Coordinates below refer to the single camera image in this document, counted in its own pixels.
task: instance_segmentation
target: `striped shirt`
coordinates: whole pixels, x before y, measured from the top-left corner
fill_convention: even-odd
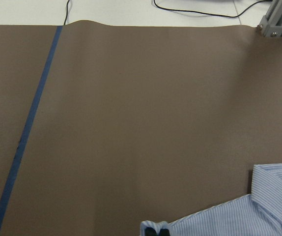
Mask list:
[[[282,164],[254,165],[252,193],[172,223],[141,223],[171,236],[282,236]]]

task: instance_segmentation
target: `white tile floor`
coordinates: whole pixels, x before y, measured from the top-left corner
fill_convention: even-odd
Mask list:
[[[61,25],[67,0],[0,0],[0,25]],[[157,0],[164,7],[236,15],[255,0]],[[239,19],[176,13],[152,0],[71,0],[67,23],[93,20],[114,26],[256,26],[270,3],[260,3]]]

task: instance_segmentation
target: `silver metal bracket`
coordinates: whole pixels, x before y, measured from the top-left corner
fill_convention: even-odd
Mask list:
[[[282,37],[282,0],[273,0],[258,29],[265,37]]]

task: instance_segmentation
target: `blue tape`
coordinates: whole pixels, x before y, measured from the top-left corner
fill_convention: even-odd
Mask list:
[[[55,33],[55,36],[54,36],[54,39],[53,39],[53,42],[52,42],[46,63],[45,63],[45,66],[44,66],[44,70],[43,70],[42,76],[40,78],[34,99],[32,101],[32,105],[31,105],[31,108],[30,108],[29,113],[28,113],[28,118],[27,118],[27,121],[25,123],[17,151],[14,155],[14,159],[13,159],[13,162],[12,162],[12,165],[11,165],[11,168],[10,168],[10,172],[8,174],[8,178],[7,178],[7,181],[5,183],[5,186],[4,186],[4,189],[3,189],[3,192],[2,192],[2,196],[1,196],[1,199],[0,199],[0,229],[1,229],[1,226],[2,226],[4,214],[5,214],[7,206],[8,206],[8,202],[9,202],[10,195],[11,195],[11,192],[12,192],[12,189],[13,189],[13,185],[14,185],[15,179],[16,179],[18,171],[19,171],[22,156],[23,156],[25,147],[26,147],[27,142],[28,142],[28,136],[29,136],[29,133],[30,133],[32,125],[33,125],[33,121],[34,121],[34,118],[35,118],[35,115],[36,115],[37,107],[38,107],[40,98],[42,96],[43,89],[44,89],[44,86],[45,86],[45,83],[46,83],[46,80],[47,80],[47,76],[48,76],[52,61],[53,61],[53,57],[54,57],[54,54],[55,54],[55,50],[56,50],[56,47],[57,47],[57,43],[58,43],[58,40],[59,40],[59,37],[60,37],[61,30],[62,30],[62,26],[57,26],[56,33]]]

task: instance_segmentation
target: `cord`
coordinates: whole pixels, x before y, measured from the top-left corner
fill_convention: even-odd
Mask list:
[[[159,9],[162,9],[162,10],[166,10],[166,11],[180,11],[180,12],[193,12],[193,13],[198,13],[198,14],[203,14],[203,15],[208,15],[208,16],[220,16],[220,17],[227,17],[227,18],[237,18],[237,17],[240,17],[242,14],[244,14],[249,8],[251,8],[252,6],[258,4],[258,3],[261,3],[261,2],[265,2],[265,1],[272,1],[272,0],[260,0],[260,1],[257,1],[253,4],[251,4],[249,7],[247,7],[242,13],[238,14],[237,16],[227,16],[227,15],[220,15],[220,14],[213,14],[213,13],[205,13],[205,12],[201,12],[201,11],[191,11],[191,10],[179,10],[179,9],[169,9],[169,8],[165,8],[165,7],[161,7],[159,6],[155,0],[154,1],[154,4],[159,8]]]
[[[70,2],[70,0],[68,0],[68,2],[67,2],[67,9],[66,9],[66,18],[64,19],[64,22],[63,22],[63,25],[65,26],[66,25],[66,22],[67,22],[67,19],[68,19],[68,5],[69,5],[69,2]]]

